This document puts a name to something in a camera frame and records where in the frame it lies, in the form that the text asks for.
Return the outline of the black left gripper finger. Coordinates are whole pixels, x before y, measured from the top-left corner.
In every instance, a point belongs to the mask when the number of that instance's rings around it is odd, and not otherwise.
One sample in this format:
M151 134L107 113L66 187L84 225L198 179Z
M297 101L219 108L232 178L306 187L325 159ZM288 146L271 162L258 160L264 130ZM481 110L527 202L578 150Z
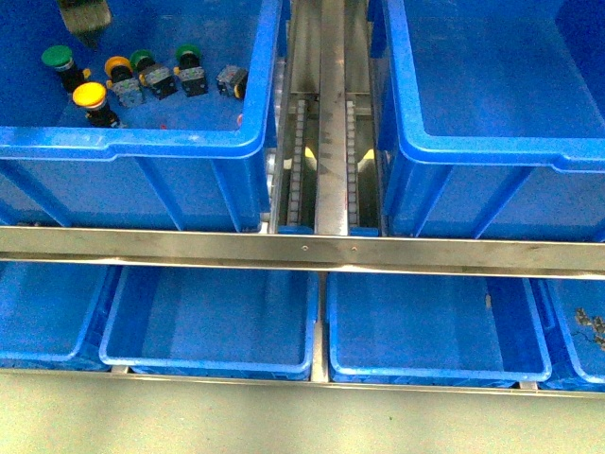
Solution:
M67 30L89 48L97 48L105 30L112 23L112 13L105 0L58 0L60 16Z

